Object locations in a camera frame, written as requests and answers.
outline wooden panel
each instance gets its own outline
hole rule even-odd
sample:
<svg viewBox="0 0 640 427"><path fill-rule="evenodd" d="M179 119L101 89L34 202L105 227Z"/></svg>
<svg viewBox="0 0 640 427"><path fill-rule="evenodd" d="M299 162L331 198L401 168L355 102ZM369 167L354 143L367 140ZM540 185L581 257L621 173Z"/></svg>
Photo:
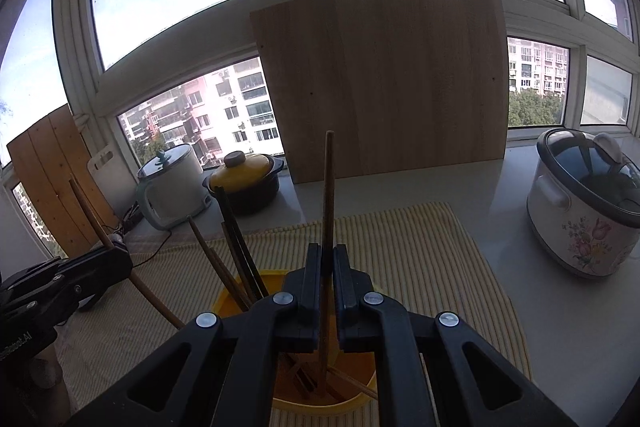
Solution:
<svg viewBox="0 0 640 427"><path fill-rule="evenodd" d="M58 144L56 135L53 132L49 117L41 118L27 130L27 133L38 157L37 160L39 160L47 179L49 179L53 190L58 195L58 200L89 244L97 243L98 236L84 216L78 200L71 190L71 185L69 185L71 168L62 154L62 149L60 149L60 144Z"/></svg>
<svg viewBox="0 0 640 427"><path fill-rule="evenodd" d="M86 165L91 157L78 128L76 128L68 105L65 104L51 112L49 119L66 162L94 209L95 216L98 217L101 224L114 229L118 226L118 218L87 169Z"/></svg>
<svg viewBox="0 0 640 427"><path fill-rule="evenodd" d="M294 182L504 156L500 0L293 0L253 12Z"/></svg>
<svg viewBox="0 0 640 427"><path fill-rule="evenodd" d="M38 160L28 131L7 144L14 169L22 186L47 228L69 257L82 255L91 248L78 226L58 199Z"/></svg>

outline cable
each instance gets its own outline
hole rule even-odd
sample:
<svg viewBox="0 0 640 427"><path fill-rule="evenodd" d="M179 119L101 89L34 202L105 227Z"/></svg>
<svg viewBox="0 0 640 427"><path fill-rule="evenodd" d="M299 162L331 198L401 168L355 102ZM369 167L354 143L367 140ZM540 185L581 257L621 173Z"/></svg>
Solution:
<svg viewBox="0 0 640 427"><path fill-rule="evenodd" d="M158 250L156 250L153 254L151 254L151 256L146 258L144 261L141 261L140 263L133 265L133 268L137 268L137 267L142 266L143 264L145 264L147 261L151 261L156 256L156 254L162 249L162 247L164 247L164 244L171 237L172 233L174 233L174 231L173 230L169 230L169 235L160 244L160 246L158 247Z"/></svg>

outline striped placemat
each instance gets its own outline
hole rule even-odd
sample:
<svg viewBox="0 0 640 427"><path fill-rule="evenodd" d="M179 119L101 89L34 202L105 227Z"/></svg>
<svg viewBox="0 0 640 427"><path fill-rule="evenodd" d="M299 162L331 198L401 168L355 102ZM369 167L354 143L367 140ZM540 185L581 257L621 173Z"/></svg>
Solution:
<svg viewBox="0 0 640 427"><path fill-rule="evenodd" d="M245 237L258 269L303 266L306 246L319 242L321 223L294 225ZM335 220L337 243L348 246L351 266L412 312L450 310L473 326L531 378L524 334L511 301L449 205L428 203ZM209 242L226 266L233 262L223 239ZM132 253L134 264L149 252ZM197 244L162 250L136 269L175 314L188 321L207 310L222 283ZM174 333L129 281L112 287L88 313L76 313L56 343L69 392L82 407ZM271 425L378 425L375 402L339 417L307 417L273 410Z"/></svg>

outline countertop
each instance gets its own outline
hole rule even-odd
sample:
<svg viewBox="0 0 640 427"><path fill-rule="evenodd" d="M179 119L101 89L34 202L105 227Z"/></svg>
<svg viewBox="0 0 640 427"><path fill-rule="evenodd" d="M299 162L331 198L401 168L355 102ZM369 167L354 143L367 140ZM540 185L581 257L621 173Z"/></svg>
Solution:
<svg viewBox="0 0 640 427"><path fill-rule="evenodd" d="M640 141L621 141L640 165ZM509 147L504 160L338 179L335 216L448 202L478 244L515 306L536 384L574 421L604 426L640 377L640 260L628 259L605 280L576 277L559 266L529 228L526 199L538 162L534 145ZM242 230L321 218L322 183L293 185L265 210L238 220ZM205 234L220 231L217 205L197 216ZM187 224L175 232L189 232ZM163 235L143 221L131 232ZM631 257L640 257L636 246Z"/></svg>

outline rice cooker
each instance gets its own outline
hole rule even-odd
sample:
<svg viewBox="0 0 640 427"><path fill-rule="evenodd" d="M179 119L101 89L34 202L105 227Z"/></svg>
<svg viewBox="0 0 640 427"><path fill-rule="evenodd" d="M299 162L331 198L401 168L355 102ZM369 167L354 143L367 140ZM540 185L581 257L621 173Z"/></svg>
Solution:
<svg viewBox="0 0 640 427"><path fill-rule="evenodd" d="M527 198L534 232L571 272L612 274L640 237L640 170L607 133L554 129L537 147Z"/></svg>
<svg viewBox="0 0 640 427"><path fill-rule="evenodd" d="M136 196L151 226L169 230L209 207L212 198L202 186L202 173L190 144L158 152L138 171Z"/></svg>

